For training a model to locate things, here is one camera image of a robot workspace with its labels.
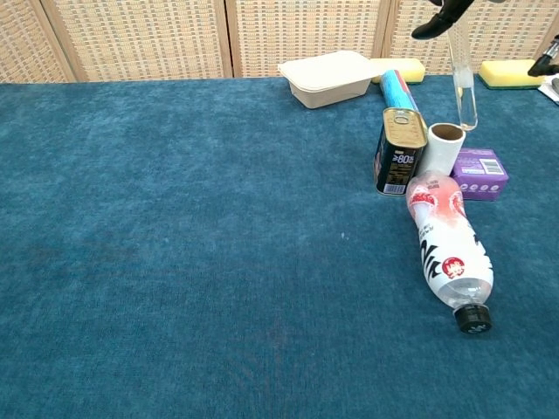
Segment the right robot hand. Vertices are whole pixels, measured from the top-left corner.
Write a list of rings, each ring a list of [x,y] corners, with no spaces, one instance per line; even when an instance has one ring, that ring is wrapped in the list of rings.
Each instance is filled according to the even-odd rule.
[[[445,0],[431,1],[431,3],[439,6],[440,9],[429,22],[418,26],[411,33],[414,39],[428,40],[442,35],[459,21],[473,0]]]

